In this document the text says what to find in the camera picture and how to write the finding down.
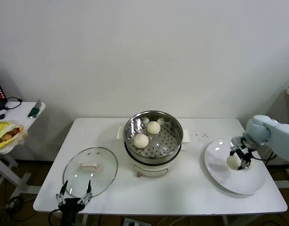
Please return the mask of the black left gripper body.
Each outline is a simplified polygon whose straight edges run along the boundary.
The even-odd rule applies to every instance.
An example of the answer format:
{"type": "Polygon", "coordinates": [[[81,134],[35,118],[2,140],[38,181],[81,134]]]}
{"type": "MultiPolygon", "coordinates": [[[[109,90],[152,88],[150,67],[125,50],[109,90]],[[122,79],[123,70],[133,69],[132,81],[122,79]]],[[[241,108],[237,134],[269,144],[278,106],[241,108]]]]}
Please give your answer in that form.
{"type": "Polygon", "coordinates": [[[84,210],[85,204],[80,198],[66,198],[65,204],[58,205],[62,213],[61,226],[74,226],[76,224],[77,214],[84,210]]]}

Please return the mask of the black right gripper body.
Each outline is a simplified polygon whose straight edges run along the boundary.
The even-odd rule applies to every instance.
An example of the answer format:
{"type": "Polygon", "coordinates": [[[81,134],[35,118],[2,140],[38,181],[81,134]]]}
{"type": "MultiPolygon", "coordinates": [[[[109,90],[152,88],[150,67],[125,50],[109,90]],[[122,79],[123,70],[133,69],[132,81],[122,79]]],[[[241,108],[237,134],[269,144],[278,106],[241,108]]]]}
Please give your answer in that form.
{"type": "Polygon", "coordinates": [[[248,150],[253,150],[253,140],[251,137],[247,135],[239,136],[239,137],[233,137],[231,139],[231,150],[235,151],[237,149],[243,150],[243,149],[248,149],[248,150]]]}

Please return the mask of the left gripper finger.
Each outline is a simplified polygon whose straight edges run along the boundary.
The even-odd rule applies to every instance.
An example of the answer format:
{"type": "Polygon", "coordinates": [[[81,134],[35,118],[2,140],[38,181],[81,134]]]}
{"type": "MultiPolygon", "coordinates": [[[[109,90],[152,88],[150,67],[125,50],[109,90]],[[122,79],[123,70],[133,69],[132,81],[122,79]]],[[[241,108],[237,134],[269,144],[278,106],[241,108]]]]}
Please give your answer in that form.
{"type": "Polygon", "coordinates": [[[92,188],[91,188],[91,181],[88,182],[88,187],[86,190],[86,194],[79,199],[78,204],[88,204],[92,199],[92,188]]]}
{"type": "Polygon", "coordinates": [[[58,194],[56,194],[56,199],[57,199],[58,205],[65,205],[66,204],[64,194],[66,191],[67,184],[68,184],[68,181],[66,181],[64,183],[64,185],[61,187],[60,192],[58,194]]]}

